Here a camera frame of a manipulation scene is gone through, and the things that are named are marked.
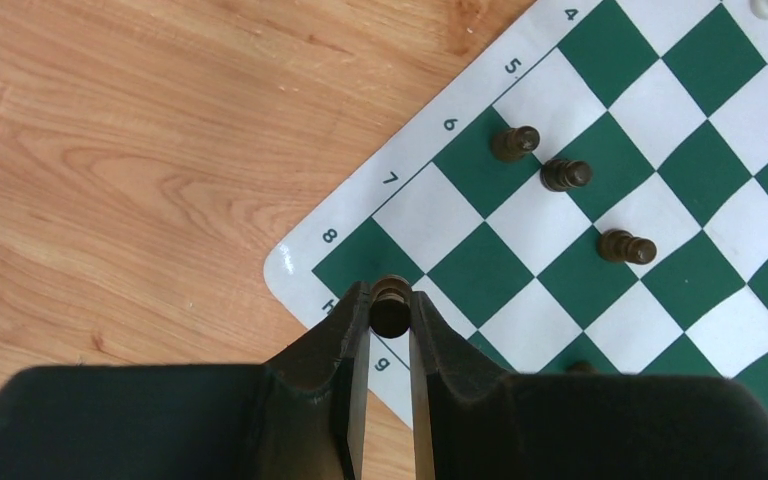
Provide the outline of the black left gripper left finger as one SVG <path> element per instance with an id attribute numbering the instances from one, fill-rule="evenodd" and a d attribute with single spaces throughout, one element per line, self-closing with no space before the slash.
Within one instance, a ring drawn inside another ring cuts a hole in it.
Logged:
<path id="1" fill-rule="evenodd" d="M 369 285 L 352 284 L 325 318 L 266 362 L 254 478 L 361 477 L 370 306 Z"/>

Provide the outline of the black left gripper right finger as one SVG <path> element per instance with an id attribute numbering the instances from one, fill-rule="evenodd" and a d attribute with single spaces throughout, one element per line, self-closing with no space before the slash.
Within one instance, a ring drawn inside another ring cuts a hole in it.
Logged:
<path id="1" fill-rule="evenodd" d="M 422 291 L 410 300 L 410 378 L 418 479 L 516 479 L 524 473 L 505 380 Z"/>

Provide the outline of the dark brown chess pawn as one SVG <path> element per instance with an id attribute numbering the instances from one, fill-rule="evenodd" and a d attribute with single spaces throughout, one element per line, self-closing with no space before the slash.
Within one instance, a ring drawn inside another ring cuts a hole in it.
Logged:
<path id="1" fill-rule="evenodd" d="M 387 275 L 371 288 L 369 323 L 380 337 L 393 339 L 410 328 L 412 289 L 406 279 Z"/>

